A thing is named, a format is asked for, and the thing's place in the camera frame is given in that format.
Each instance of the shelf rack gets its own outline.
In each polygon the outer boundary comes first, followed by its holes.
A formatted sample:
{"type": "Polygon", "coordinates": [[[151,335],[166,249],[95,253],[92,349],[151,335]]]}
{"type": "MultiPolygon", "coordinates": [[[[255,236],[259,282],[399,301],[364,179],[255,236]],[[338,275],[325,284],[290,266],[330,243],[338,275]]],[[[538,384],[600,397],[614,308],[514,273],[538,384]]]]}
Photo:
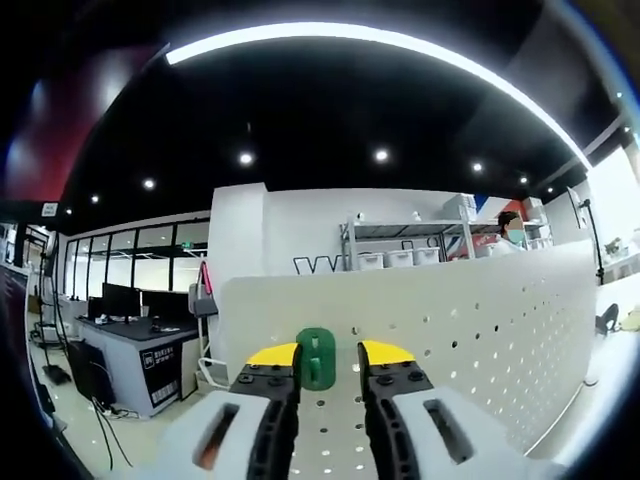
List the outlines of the shelf rack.
{"type": "MultiPolygon", "coordinates": [[[[528,245],[529,236],[547,224],[541,222],[524,222],[525,236],[528,245]]],[[[416,240],[426,237],[437,237],[440,248],[440,259],[446,261],[447,252],[445,235],[463,236],[468,246],[469,258],[476,258],[473,246],[473,235],[491,235],[500,233],[497,220],[465,221],[465,220],[429,220],[403,223],[360,222],[350,219],[340,225],[340,246],[344,270],[357,270],[358,258],[356,244],[358,242],[382,242],[391,240],[416,240]]]]}

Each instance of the ceiling light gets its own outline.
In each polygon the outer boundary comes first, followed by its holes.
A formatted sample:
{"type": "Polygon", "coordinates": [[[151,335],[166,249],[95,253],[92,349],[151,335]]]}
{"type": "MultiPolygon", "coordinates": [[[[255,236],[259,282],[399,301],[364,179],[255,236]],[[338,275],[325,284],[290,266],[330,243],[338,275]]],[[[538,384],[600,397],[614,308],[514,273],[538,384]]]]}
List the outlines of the ceiling light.
{"type": "Polygon", "coordinates": [[[389,158],[389,152],[382,149],[376,150],[375,157],[378,163],[386,162],[389,158]]]}
{"type": "Polygon", "coordinates": [[[240,155],[240,164],[241,165],[251,165],[253,163],[253,155],[250,153],[243,153],[240,155]]]}
{"type": "Polygon", "coordinates": [[[324,23],[324,22],[297,22],[297,23],[280,23],[275,25],[262,25],[258,27],[245,28],[232,32],[213,35],[211,37],[199,40],[194,43],[185,45],[168,52],[165,56],[170,65],[174,65],[183,60],[195,57],[197,55],[218,50],[220,48],[230,47],[248,42],[257,42],[261,40],[272,40],[276,38],[288,37],[333,37],[333,38],[351,38],[354,40],[364,40],[370,42],[382,43],[385,45],[396,46],[414,52],[422,53],[433,58],[442,60],[455,67],[465,70],[475,75],[487,83],[490,83],[497,89],[509,95],[515,101],[519,102],[531,113],[538,117],[547,127],[553,130],[563,142],[573,151],[580,162],[587,170],[593,167],[589,163],[587,157],[582,153],[580,147],[573,141],[567,132],[565,132],[558,123],[549,116],[537,103],[531,98],[518,90],[505,79],[496,75],[492,71],[483,66],[469,60],[462,55],[447,50],[434,43],[420,40],[409,35],[403,35],[388,30],[380,30],[377,28],[365,27],[362,25],[349,25],[342,23],[324,23]]]}

